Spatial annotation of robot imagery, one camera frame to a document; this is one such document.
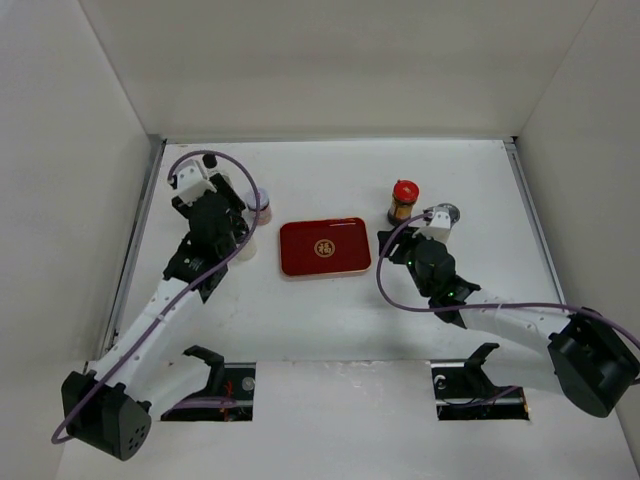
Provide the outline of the small jar pink label lid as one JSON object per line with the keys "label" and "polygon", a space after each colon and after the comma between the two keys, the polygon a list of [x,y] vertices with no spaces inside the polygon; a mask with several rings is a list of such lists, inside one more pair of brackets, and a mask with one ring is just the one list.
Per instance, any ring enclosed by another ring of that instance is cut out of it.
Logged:
{"label": "small jar pink label lid", "polygon": [[267,191],[259,187],[258,196],[253,191],[248,191],[244,196],[247,207],[246,217],[250,222],[257,221],[259,226],[267,225],[272,220],[270,198]]}

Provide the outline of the white bottle black cap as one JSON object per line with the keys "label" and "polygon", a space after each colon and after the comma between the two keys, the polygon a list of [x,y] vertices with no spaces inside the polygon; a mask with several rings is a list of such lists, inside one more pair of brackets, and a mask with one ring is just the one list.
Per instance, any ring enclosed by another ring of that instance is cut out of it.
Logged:
{"label": "white bottle black cap", "polygon": [[237,246],[236,259],[238,261],[251,260],[257,253],[257,245],[253,236],[246,235]]}

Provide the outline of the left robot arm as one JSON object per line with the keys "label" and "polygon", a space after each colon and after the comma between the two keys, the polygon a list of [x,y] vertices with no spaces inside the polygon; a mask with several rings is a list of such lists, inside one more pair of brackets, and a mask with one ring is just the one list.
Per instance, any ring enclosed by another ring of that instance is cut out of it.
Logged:
{"label": "left robot arm", "polygon": [[87,372],[73,371],[62,383],[65,418],[53,434],[55,443],[75,439],[127,461],[154,419],[191,393],[210,399],[223,390],[223,357],[197,345],[181,348],[178,339],[253,229],[227,175],[190,167],[172,175],[170,185],[172,206],[188,231],[129,330]]}

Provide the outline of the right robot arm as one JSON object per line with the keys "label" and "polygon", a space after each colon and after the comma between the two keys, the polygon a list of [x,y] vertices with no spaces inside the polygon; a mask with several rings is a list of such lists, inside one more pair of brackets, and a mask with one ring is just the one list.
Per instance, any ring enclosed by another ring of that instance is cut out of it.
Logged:
{"label": "right robot arm", "polygon": [[380,260],[405,267],[423,312],[445,324],[491,334],[542,359],[531,387],[561,394],[581,411],[607,417],[627,390],[639,383],[638,339],[586,307],[511,303],[456,272],[446,245],[413,227],[377,234]]}

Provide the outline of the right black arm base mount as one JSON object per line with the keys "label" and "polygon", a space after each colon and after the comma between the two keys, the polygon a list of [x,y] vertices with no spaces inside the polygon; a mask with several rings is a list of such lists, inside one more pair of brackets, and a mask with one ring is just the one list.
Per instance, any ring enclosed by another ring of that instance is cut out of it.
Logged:
{"label": "right black arm base mount", "polygon": [[485,343],[465,359],[430,362],[440,421],[529,420],[524,390],[497,386],[483,370],[488,356],[499,348]]}

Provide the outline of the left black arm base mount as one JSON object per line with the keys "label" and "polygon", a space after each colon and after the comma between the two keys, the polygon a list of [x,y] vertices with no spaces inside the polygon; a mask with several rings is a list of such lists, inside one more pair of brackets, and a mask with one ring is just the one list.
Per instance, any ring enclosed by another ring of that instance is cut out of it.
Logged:
{"label": "left black arm base mount", "polygon": [[255,363],[227,363],[224,357],[209,349],[192,346],[183,354],[196,358],[208,367],[205,386],[188,396],[202,400],[205,397],[225,397],[235,401],[227,408],[199,407],[180,410],[182,421],[244,422],[253,420],[253,405],[256,389]]}

